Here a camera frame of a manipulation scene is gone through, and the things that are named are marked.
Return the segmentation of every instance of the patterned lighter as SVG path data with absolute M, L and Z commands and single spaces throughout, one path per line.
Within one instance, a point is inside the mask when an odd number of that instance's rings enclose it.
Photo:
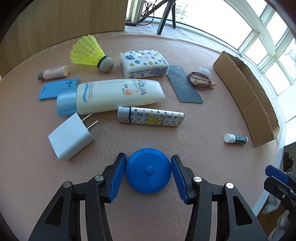
M 132 124 L 179 126 L 184 113 L 139 107 L 118 107 L 118 120 Z

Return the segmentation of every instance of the small bottle with green label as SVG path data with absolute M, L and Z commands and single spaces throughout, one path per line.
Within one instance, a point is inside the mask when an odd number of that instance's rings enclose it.
M 239 136 L 239 135 L 234 135 L 234 134 L 225 134 L 224 141 L 226 143 L 246 144 L 249 140 L 245 136 Z

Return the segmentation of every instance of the yellow shuttlecock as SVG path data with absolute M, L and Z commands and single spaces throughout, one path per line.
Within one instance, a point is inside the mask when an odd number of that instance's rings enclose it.
M 73 45 L 70 59 L 75 64 L 96 65 L 104 72 L 110 71 L 114 66 L 113 59 L 104 54 L 93 35 L 83 36 L 77 41 L 77 44 Z

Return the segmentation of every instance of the silver bolt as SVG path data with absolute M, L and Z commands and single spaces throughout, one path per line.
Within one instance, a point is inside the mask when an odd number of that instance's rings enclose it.
M 193 178 L 193 180 L 194 180 L 195 182 L 197 182 L 197 183 L 200 183 L 200 182 L 202 181 L 202 178 L 199 177 L 199 176 L 196 176 L 196 177 Z
M 63 187 L 68 188 L 71 186 L 71 182 L 64 182 Z
M 234 188 L 234 185 L 233 185 L 232 183 L 226 183 L 226 186 L 227 186 L 229 189 Z
M 97 175 L 96 177 L 95 177 L 95 180 L 96 181 L 102 181 L 104 179 L 104 177 L 102 176 L 102 175 Z

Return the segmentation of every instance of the blue wave graphic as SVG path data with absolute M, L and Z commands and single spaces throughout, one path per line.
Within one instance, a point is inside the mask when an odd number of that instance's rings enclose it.
M 87 100 L 85 99 L 85 96 L 86 96 L 86 92 L 87 92 L 87 89 L 89 88 L 89 84 L 88 83 L 85 83 L 85 90 L 84 90 L 84 93 L 83 93 L 83 101 L 84 102 L 87 102 Z

